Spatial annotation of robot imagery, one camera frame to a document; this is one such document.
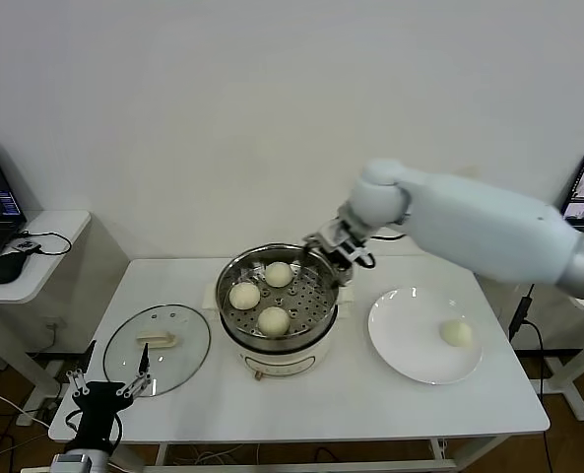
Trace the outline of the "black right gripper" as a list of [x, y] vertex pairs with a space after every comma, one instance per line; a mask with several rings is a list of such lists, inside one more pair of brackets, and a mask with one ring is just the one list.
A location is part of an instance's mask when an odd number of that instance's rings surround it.
[[346, 287], [354, 277], [353, 263], [337, 249], [330, 250], [320, 246], [317, 235], [308, 235], [303, 238], [303, 246], [299, 257], [301, 269], [308, 268], [314, 261], [323, 255], [333, 268], [334, 278], [332, 288]]

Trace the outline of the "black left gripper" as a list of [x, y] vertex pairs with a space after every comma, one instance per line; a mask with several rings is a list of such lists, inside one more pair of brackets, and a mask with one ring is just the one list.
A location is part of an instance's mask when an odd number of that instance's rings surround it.
[[72, 444], [120, 444], [123, 425], [119, 413], [129, 408], [134, 398], [151, 384], [149, 373], [149, 344], [146, 343], [134, 379], [124, 384], [113, 381], [86, 382], [97, 341], [92, 340], [77, 366], [66, 372], [77, 409], [72, 417], [80, 416], [75, 426]]

